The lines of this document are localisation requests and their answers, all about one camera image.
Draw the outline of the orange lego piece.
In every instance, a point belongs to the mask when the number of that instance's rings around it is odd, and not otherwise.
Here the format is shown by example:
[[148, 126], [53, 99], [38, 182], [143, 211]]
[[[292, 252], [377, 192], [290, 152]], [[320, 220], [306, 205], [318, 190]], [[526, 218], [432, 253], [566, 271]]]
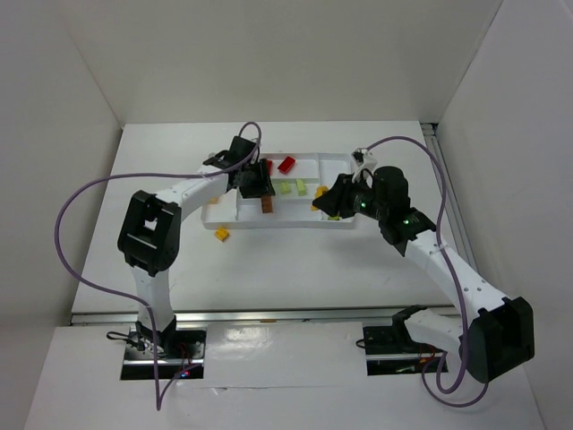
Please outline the orange lego piece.
[[321, 196], [323, 196], [327, 191], [329, 190], [329, 188], [326, 185], [320, 185], [317, 187], [314, 198], [320, 198]]

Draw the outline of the brown lego brick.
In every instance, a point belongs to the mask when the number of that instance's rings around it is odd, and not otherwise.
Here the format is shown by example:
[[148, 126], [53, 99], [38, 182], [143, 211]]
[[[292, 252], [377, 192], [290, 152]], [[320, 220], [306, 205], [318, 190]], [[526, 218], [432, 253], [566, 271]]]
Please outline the brown lego brick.
[[271, 214], [274, 212], [273, 198], [270, 195], [264, 195], [261, 197], [261, 212], [263, 214]]

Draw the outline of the light green lego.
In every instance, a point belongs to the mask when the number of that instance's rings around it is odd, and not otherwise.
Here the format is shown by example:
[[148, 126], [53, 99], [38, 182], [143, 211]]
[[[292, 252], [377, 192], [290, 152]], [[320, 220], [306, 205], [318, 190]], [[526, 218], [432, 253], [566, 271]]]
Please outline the light green lego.
[[278, 191], [282, 195], [290, 194], [291, 193], [291, 185], [288, 182], [279, 182], [278, 183]]

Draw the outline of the red sloped lego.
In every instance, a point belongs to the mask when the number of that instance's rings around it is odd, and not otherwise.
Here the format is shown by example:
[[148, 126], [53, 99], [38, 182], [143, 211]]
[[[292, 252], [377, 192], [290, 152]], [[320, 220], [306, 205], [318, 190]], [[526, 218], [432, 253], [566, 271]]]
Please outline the red sloped lego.
[[283, 175], [288, 175], [295, 167], [296, 159], [291, 156], [286, 156], [278, 165], [278, 172]]

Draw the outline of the light green lego brick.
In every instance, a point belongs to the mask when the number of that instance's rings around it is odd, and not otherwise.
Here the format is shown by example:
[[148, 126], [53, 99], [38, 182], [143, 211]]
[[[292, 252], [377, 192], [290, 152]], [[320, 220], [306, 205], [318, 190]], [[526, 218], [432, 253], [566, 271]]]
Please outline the light green lego brick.
[[307, 187], [305, 182], [302, 179], [297, 179], [295, 181], [296, 191], [298, 196], [306, 196], [307, 195]]

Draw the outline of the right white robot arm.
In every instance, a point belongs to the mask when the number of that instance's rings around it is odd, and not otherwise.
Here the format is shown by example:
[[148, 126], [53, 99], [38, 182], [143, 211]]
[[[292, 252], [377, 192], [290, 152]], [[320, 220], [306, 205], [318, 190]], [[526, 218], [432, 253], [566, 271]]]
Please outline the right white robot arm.
[[423, 270], [460, 313], [454, 323], [425, 306], [412, 305], [393, 317], [398, 340], [458, 355], [479, 383], [489, 383], [534, 357], [532, 306], [489, 284], [440, 238], [436, 225], [412, 205], [399, 168], [378, 168], [371, 179], [341, 174], [312, 204], [331, 217], [360, 214], [377, 221], [386, 242]]

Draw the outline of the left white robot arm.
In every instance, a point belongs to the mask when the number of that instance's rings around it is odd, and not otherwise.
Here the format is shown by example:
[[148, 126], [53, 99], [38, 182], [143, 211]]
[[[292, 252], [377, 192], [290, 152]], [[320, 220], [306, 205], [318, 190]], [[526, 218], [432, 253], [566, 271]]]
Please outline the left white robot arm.
[[131, 267], [140, 305], [137, 332], [166, 349], [176, 330], [169, 292], [169, 269], [180, 249], [184, 220], [231, 190], [243, 198], [272, 194], [269, 169], [259, 159], [260, 143], [241, 136], [230, 148], [203, 161], [198, 172], [156, 193], [136, 192], [128, 205], [117, 241]]

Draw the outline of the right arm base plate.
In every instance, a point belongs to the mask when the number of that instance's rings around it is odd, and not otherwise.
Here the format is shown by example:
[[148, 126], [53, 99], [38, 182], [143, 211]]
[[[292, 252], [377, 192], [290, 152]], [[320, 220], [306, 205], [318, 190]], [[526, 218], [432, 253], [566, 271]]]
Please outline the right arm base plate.
[[390, 326], [365, 326], [355, 345], [365, 353], [369, 376], [420, 374], [429, 364], [435, 373], [442, 350], [434, 346], [400, 340]]

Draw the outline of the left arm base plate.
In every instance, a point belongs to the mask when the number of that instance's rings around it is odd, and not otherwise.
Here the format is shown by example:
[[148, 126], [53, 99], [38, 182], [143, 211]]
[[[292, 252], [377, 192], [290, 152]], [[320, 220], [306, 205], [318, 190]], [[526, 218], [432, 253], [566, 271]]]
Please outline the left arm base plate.
[[[122, 381], [146, 381], [154, 379], [153, 345], [140, 337], [135, 330], [127, 333], [109, 331], [106, 338], [123, 342], [124, 358], [120, 379]], [[178, 374], [182, 380], [199, 380], [204, 376], [204, 357], [207, 332], [182, 330], [175, 333], [175, 339], [165, 348], [158, 349], [158, 378], [171, 380]]]

